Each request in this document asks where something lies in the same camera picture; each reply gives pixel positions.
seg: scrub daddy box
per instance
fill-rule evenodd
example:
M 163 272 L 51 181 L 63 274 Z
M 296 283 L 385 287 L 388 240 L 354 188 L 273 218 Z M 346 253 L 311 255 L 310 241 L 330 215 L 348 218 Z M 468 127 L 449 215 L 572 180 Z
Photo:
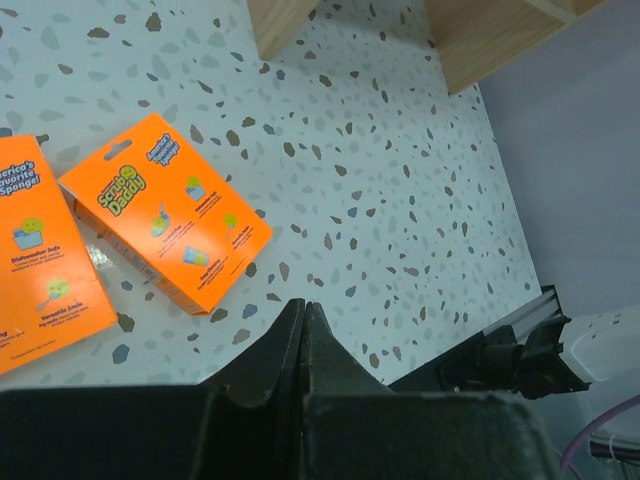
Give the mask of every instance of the scrub daddy box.
M 59 182 L 78 217 L 191 315 L 211 312 L 272 235 L 157 114 Z
M 0 138 L 0 373 L 116 322 L 38 143 Z

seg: black mount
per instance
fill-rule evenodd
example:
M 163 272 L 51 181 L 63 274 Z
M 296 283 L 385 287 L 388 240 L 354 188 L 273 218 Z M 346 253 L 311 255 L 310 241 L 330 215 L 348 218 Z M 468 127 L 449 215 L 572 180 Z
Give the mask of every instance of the black mount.
M 262 338 L 201 385 L 0 394 L 2 476 L 559 478 L 521 402 L 437 390 L 396 394 L 333 337 L 319 304 L 291 300 Z
M 487 335 L 478 333 L 391 384 L 391 388 L 395 391 L 508 390 L 520 392 L 528 399 L 588 390 L 589 384 L 560 358 L 563 351 L 560 335 L 570 321 L 562 316 L 540 323 L 524 345 L 518 344 L 509 325 Z

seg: white table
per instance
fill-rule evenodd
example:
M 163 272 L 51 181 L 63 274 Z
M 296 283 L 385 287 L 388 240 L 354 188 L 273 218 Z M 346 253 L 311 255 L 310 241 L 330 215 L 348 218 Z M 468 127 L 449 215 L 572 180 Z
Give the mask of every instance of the white table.
M 61 174 L 158 111 L 274 240 L 189 317 L 82 227 L 120 325 L 1 389 L 198 382 L 292 297 L 389 383 L 540 294 L 479 91 L 447 95 L 422 0 L 323 3 L 270 65 L 243 1 L 155 3 L 5 1 L 0 132 L 40 136 Z

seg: scrub daddy logo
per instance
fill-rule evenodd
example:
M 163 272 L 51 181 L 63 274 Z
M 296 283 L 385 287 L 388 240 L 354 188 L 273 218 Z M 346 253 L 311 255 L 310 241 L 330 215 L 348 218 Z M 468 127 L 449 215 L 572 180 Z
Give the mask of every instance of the scrub daddy logo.
M 102 208 L 108 209 L 114 217 L 127 208 L 138 192 L 147 188 L 142 175 L 131 165 L 122 166 L 119 173 L 120 175 L 113 177 L 109 185 L 98 195 L 98 203 Z

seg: wooden board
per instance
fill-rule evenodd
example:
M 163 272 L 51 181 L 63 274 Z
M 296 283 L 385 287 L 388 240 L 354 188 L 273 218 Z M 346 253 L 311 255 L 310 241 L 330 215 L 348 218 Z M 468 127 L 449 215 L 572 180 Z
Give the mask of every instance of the wooden board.
M 427 0 L 449 93 L 483 79 L 605 0 Z
M 319 0 L 248 0 L 258 54 L 271 60 L 305 22 Z

